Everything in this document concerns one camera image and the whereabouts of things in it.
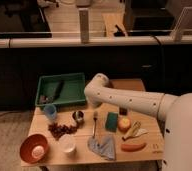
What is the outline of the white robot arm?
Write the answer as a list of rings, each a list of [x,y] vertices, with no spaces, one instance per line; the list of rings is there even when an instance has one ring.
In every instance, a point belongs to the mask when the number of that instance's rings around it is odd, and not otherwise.
[[[162,171],[192,171],[192,93],[181,96],[109,88],[109,78],[97,73],[86,85],[87,101],[116,105],[165,122]]]

